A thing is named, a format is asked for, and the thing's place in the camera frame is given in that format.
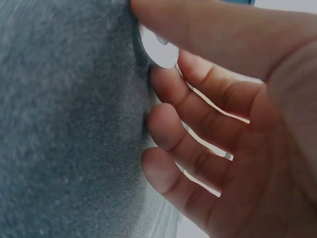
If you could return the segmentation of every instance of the white disc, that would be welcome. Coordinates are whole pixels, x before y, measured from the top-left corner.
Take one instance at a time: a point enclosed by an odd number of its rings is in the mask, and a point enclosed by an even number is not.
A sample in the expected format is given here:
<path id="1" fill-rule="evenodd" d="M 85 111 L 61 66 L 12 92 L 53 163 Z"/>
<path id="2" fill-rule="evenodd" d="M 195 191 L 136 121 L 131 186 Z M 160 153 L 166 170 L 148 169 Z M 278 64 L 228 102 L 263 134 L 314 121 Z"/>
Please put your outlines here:
<path id="1" fill-rule="evenodd" d="M 154 64 L 162 68 L 176 66 L 179 56 L 177 46 L 160 38 L 142 24 L 139 24 L 139 31 L 143 49 Z"/>

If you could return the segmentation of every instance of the knuckle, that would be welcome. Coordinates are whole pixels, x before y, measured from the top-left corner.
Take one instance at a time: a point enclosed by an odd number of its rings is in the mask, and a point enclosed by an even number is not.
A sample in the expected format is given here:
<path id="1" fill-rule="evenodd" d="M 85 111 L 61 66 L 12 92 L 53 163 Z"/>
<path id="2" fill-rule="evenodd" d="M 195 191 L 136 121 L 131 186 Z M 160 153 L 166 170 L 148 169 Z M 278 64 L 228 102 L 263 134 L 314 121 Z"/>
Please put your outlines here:
<path id="1" fill-rule="evenodd" d="M 195 212 L 200 198 L 203 196 L 203 193 L 204 189 L 200 186 L 190 193 L 184 207 L 185 214 L 190 215 L 191 213 Z"/>
<path id="2" fill-rule="evenodd" d="M 230 101 L 233 98 L 232 95 L 235 92 L 237 86 L 238 86 L 239 81 L 233 81 L 227 88 L 224 90 L 222 98 L 223 98 L 223 103 L 221 109 L 226 111 L 228 108 L 228 105 L 230 105 Z"/>
<path id="3" fill-rule="evenodd" d="M 204 151 L 194 159 L 194 176 L 199 177 L 202 175 L 203 168 L 206 167 L 206 163 L 210 159 L 210 156 L 210 152 Z"/>

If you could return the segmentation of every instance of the skin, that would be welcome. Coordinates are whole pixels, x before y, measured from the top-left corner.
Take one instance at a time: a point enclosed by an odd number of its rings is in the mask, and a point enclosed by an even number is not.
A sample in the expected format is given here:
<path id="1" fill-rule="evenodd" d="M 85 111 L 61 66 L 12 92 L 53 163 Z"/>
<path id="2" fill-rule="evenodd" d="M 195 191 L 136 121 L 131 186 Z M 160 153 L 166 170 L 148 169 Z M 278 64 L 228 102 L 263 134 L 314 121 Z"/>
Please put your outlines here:
<path id="1" fill-rule="evenodd" d="M 151 72 L 163 102 L 148 121 L 158 148 L 142 155 L 151 185 L 213 238 L 317 237 L 317 16 L 216 0 L 131 6 L 183 49 L 182 75 Z M 264 83 L 241 82 L 218 65 Z M 187 83 L 250 123 L 222 114 Z M 233 160 L 198 143 L 181 120 Z"/>

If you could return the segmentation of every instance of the gray knit fabric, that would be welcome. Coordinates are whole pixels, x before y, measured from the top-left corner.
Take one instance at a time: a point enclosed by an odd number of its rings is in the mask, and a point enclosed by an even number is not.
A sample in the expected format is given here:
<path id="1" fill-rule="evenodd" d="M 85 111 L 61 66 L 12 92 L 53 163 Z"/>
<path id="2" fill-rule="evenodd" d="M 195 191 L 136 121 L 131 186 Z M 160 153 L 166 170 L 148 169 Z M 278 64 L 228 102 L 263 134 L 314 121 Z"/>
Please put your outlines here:
<path id="1" fill-rule="evenodd" d="M 0 0 L 0 238 L 176 237 L 136 26 L 127 0 Z"/>

